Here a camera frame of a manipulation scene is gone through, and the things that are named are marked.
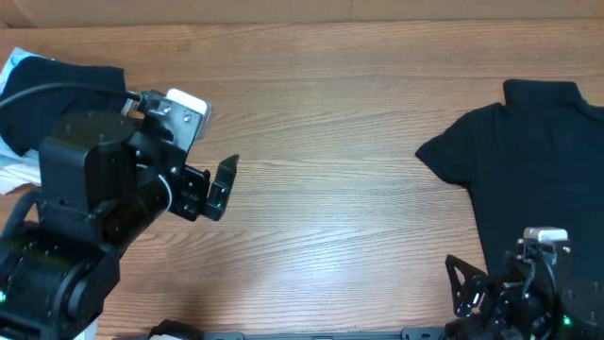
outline black cloth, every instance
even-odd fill
[[[466,113],[416,153],[467,188],[490,274],[526,227],[568,231],[576,279],[603,280],[604,108],[572,82],[508,80],[506,105]]]
[[[124,70],[115,67],[75,66],[50,59],[22,60],[8,76],[0,100],[31,87],[55,82],[81,82],[125,91]],[[19,156],[38,146],[63,114],[88,111],[119,113],[126,103],[122,97],[90,90],[54,90],[32,94],[16,102],[0,116],[0,135]]]

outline wood grain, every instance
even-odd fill
[[[189,162],[241,154],[221,222],[164,215],[132,245],[102,338],[164,318],[209,332],[442,325],[445,255],[484,262],[468,194],[414,151],[502,100],[507,78],[573,80],[604,103],[604,21],[0,31],[0,59],[14,46],[204,97],[215,115]]]

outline shirt sleeve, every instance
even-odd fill
[[[466,113],[415,153],[440,179],[464,188],[470,183],[475,159],[471,118]]]

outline cardboard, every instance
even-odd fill
[[[604,0],[0,0],[12,27],[604,18]]]

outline wooden table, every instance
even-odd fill
[[[132,245],[101,338],[164,318],[248,333],[443,325],[445,255],[484,262],[468,194],[414,151],[503,100],[507,78],[573,80],[604,103],[604,21],[0,30],[0,59],[14,46],[206,98],[215,115],[189,163],[241,154],[221,222],[164,215]]]

